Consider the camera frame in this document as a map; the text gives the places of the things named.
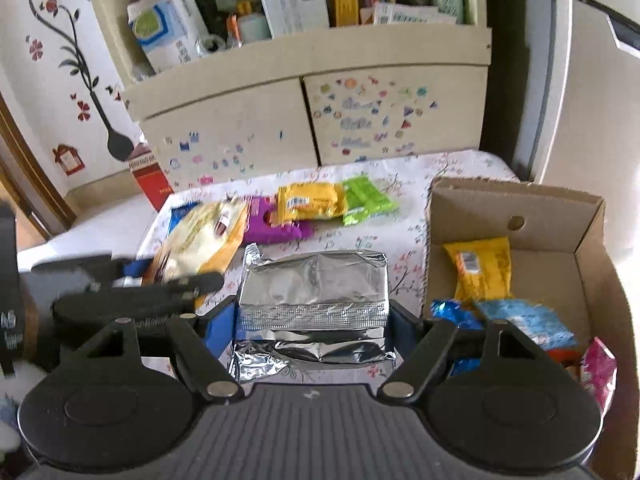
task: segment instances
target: snack wrapper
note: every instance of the snack wrapper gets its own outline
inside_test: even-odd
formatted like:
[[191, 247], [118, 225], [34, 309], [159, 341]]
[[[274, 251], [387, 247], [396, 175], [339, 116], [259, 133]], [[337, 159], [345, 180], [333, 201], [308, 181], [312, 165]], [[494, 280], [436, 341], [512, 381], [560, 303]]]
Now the snack wrapper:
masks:
[[580, 382], [593, 394], [603, 416], [611, 407], [617, 373], [616, 358], [599, 338], [594, 337], [582, 356]]
[[494, 300], [479, 301], [476, 307], [488, 320], [511, 321], [544, 350], [575, 346], [575, 334], [546, 306], [524, 300]]
[[459, 328], [482, 330], [484, 327], [476, 316], [464, 310], [457, 300], [434, 300], [431, 302], [431, 315], [440, 319], [448, 319]]
[[398, 208], [398, 205], [374, 186], [369, 177], [356, 176], [345, 180], [344, 193], [347, 212], [342, 217], [344, 225], [354, 225], [372, 216], [384, 214]]
[[456, 300], [501, 300], [511, 295], [509, 239], [444, 244], [458, 269]]
[[[482, 330], [484, 327], [476, 319], [476, 316], [468, 310], [464, 310], [457, 300], [433, 300], [431, 302], [431, 315], [440, 319], [448, 319], [459, 328], [468, 330]], [[458, 359], [453, 363], [449, 373], [450, 377], [475, 370], [480, 366], [478, 358]]]
[[185, 216], [189, 214], [189, 212], [196, 207], [197, 205], [202, 204], [202, 202], [187, 202], [180, 207], [174, 207], [171, 209], [171, 219], [169, 220], [169, 229], [167, 232], [167, 236], [172, 233], [175, 227], [180, 223]]
[[314, 233], [310, 222], [289, 221], [279, 225], [278, 206], [270, 196], [245, 197], [249, 205], [249, 218], [244, 233], [245, 245], [281, 244], [309, 238]]
[[196, 206], [164, 241], [146, 280], [165, 282], [214, 270], [224, 274], [246, 222], [247, 205], [237, 198]]
[[347, 202], [342, 184], [303, 182], [278, 190], [278, 221], [323, 220], [344, 215]]

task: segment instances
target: vase wall sticker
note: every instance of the vase wall sticker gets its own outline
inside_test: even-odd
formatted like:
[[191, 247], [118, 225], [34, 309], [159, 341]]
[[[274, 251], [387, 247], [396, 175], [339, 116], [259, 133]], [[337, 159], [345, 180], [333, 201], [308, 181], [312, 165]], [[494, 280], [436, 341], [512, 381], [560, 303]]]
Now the vase wall sticker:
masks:
[[[64, 59], [60, 63], [59, 68], [68, 67], [70, 69], [71, 76], [79, 75], [81, 77], [82, 82], [84, 83], [84, 86], [89, 92], [91, 101], [94, 103], [95, 111], [98, 113], [98, 115], [100, 116], [100, 119], [102, 120], [102, 122], [104, 123], [104, 126], [107, 129], [107, 133], [108, 133], [107, 149], [109, 150], [109, 153], [116, 160], [125, 162], [127, 160], [127, 157], [133, 151], [133, 142], [131, 142], [129, 137], [124, 136], [123, 134], [117, 132], [111, 126], [111, 123], [107, 118], [104, 112], [104, 109], [102, 108], [102, 105], [100, 104], [98, 96], [95, 94], [95, 88], [98, 86], [100, 79], [98, 76], [92, 77], [91, 71], [87, 65], [86, 59], [84, 58], [84, 54], [82, 53], [82, 50], [78, 45], [76, 23], [78, 22], [78, 19], [80, 17], [80, 10], [78, 9], [75, 12], [71, 13], [71, 11], [67, 7], [58, 4], [57, 0], [47, 0], [46, 2], [43, 2], [40, 4], [40, 12], [46, 11], [49, 14], [51, 14], [54, 19], [56, 19], [58, 14], [62, 12], [63, 16], [69, 19], [69, 22], [71, 24], [71, 31], [73, 34], [73, 36], [71, 36], [66, 32], [64, 32], [64, 30], [62, 30], [61, 28], [56, 27], [51, 22], [46, 20], [40, 14], [40, 12], [38, 12], [38, 9], [36, 9], [35, 5], [33, 4], [33, 0], [29, 0], [29, 6], [31, 9], [31, 13], [40, 23], [42, 23], [45, 27], [55, 32], [57, 35], [59, 35], [68, 43], [68, 45], [61, 46], [60, 50], [63, 50], [66, 53], [68, 53], [70, 57], [68, 57], [67, 59]], [[80, 111], [79, 120], [81, 122], [83, 122], [84, 120], [88, 120], [88, 117], [86, 116], [88, 115], [86, 113], [88, 112], [88, 110], [84, 109], [84, 107], [81, 107], [79, 111]]]

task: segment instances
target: metal screw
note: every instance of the metal screw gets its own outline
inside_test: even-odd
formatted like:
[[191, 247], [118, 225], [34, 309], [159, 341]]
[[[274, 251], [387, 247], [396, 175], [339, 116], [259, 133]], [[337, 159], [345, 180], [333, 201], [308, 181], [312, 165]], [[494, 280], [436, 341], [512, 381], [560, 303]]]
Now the metal screw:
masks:
[[409, 383], [395, 381], [382, 386], [382, 392], [393, 399], [406, 399], [414, 394], [414, 387]]
[[207, 386], [207, 393], [211, 397], [233, 397], [238, 393], [238, 385], [231, 381], [217, 381]]

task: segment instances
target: blue snack package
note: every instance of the blue snack package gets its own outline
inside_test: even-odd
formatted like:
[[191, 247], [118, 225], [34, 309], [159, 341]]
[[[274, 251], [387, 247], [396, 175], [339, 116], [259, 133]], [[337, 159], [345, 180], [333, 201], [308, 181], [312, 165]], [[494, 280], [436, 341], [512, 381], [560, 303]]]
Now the blue snack package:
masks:
[[458, 359], [455, 363], [453, 363], [453, 368], [449, 373], [449, 377], [455, 377], [456, 375], [460, 375], [465, 372], [475, 370], [476, 368], [479, 368], [479, 367], [480, 367], [480, 359], [477, 359], [477, 358]]
[[[460, 302], [457, 300], [432, 301], [431, 315], [433, 317], [439, 317], [440, 319], [448, 319], [455, 323], [458, 328], [466, 328], [469, 330], [482, 330], [484, 328], [471, 312], [462, 308], [462, 305], [460, 305]], [[455, 377], [464, 372], [475, 370], [479, 366], [480, 359], [458, 359], [453, 363], [449, 377]]]
[[488, 320], [506, 319], [543, 350], [576, 345], [575, 334], [564, 326], [558, 314], [541, 304], [524, 300], [478, 301], [476, 307]]
[[458, 328], [482, 330], [484, 327], [476, 317], [465, 310], [457, 300], [434, 300], [431, 302], [431, 315], [441, 319], [448, 319]]
[[171, 219], [169, 220], [169, 230], [167, 231], [167, 236], [171, 234], [171, 231], [175, 229], [175, 227], [180, 223], [185, 216], [196, 206], [202, 205], [202, 202], [187, 202], [180, 207], [174, 207], [171, 209]]

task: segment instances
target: yellow snack package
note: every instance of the yellow snack package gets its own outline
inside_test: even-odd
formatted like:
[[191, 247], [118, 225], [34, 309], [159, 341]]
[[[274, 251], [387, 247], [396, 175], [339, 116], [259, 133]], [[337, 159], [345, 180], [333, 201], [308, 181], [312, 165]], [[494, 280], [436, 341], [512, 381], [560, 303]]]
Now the yellow snack package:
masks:
[[148, 279], [167, 282], [214, 270], [224, 274], [242, 243], [247, 215], [247, 204], [238, 198], [196, 206], [160, 247]]
[[492, 238], [444, 244], [458, 269], [457, 300], [502, 300], [511, 297], [509, 239]]
[[342, 216], [347, 201], [342, 184], [302, 182], [278, 190], [278, 221], [326, 220]]

